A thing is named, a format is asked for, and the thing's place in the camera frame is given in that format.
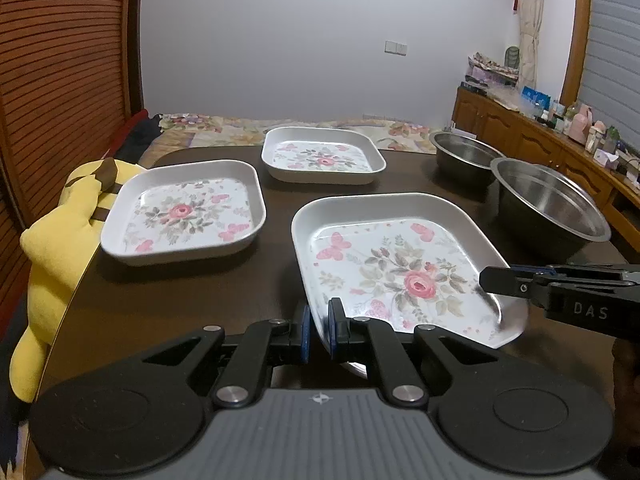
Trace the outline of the large steel bowl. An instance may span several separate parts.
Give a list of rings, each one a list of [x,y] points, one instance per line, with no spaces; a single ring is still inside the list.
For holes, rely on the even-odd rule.
[[[559,172],[521,159],[490,163],[498,183],[498,222],[516,253],[536,264],[564,263],[611,228],[591,196]]]

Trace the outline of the large floral square plate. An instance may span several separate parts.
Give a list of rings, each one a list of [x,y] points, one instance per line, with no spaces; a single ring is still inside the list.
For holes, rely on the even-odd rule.
[[[480,271],[506,266],[460,207],[424,193],[319,198],[294,214],[292,240],[310,314],[329,336],[329,302],[410,333],[433,324],[490,348],[524,332],[524,300],[484,292]]]

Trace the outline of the medium steel bowl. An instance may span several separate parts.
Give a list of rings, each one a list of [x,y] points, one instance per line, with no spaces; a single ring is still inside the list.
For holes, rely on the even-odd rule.
[[[439,170],[459,183],[487,188],[495,181],[490,164],[503,154],[492,146],[453,132],[432,132]]]

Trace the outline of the white tissue box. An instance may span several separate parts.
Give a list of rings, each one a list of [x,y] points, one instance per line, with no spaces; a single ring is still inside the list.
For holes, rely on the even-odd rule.
[[[605,150],[601,150],[600,148],[598,148],[597,151],[594,152],[593,159],[599,166],[609,170],[615,170],[617,168],[618,162],[620,161],[620,158],[617,154],[606,152]]]

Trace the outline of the wooden sideboard cabinet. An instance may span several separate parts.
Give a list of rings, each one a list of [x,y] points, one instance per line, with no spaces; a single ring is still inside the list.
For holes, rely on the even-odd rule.
[[[639,194],[621,174],[599,166],[567,136],[463,86],[451,119],[502,154],[551,167],[579,184],[608,220],[616,248],[626,259],[639,261]]]

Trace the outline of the pink bottle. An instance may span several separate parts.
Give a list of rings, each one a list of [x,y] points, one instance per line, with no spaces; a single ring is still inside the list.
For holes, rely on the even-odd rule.
[[[592,126],[592,118],[591,107],[586,104],[582,104],[570,124],[568,137],[578,144],[585,146],[589,129]]]

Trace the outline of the left floral square plate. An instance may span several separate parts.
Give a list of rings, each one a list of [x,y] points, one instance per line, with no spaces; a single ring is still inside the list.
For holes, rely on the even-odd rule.
[[[100,244],[128,266],[225,257],[247,248],[266,219],[254,166],[236,159],[191,162],[126,182]]]

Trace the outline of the folded fabric pile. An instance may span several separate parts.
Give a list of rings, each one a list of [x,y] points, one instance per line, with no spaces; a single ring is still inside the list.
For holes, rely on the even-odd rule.
[[[485,89],[515,88],[518,69],[503,66],[480,52],[468,57],[464,81]]]

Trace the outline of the grey window blind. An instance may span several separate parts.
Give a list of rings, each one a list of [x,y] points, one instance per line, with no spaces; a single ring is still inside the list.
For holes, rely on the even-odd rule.
[[[578,100],[639,147],[639,0],[590,0]]]

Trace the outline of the far floral square plate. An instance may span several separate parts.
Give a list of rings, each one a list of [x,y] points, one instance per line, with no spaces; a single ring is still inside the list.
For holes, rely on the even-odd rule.
[[[386,169],[386,160],[362,133],[333,128],[271,129],[262,144],[271,177],[286,183],[366,185]]]

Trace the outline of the yellow plush toy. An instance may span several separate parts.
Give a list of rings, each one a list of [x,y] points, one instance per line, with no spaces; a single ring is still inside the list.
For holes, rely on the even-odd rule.
[[[104,222],[120,188],[144,168],[114,158],[87,162],[67,178],[58,206],[20,238],[30,262],[27,326],[9,368],[13,393],[35,399],[58,326],[99,246]]]

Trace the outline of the beige curtain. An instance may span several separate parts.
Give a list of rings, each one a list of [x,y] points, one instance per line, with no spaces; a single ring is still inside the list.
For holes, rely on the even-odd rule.
[[[521,88],[535,88],[537,82],[539,36],[544,18],[544,0],[518,0],[518,31],[520,32]]]

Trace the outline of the wooden louvered wardrobe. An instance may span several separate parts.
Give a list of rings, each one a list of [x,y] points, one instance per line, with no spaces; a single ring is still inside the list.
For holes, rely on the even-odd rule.
[[[18,239],[66,176],[142,111],[140,0],[1,0],[1,316],[26,287]]]

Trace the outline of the white wall switch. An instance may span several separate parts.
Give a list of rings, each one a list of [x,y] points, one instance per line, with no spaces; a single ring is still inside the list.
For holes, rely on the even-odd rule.
[[[384,52],[392,55],[406,56],[408,46],[400,42],[386,40],[384,44]]]

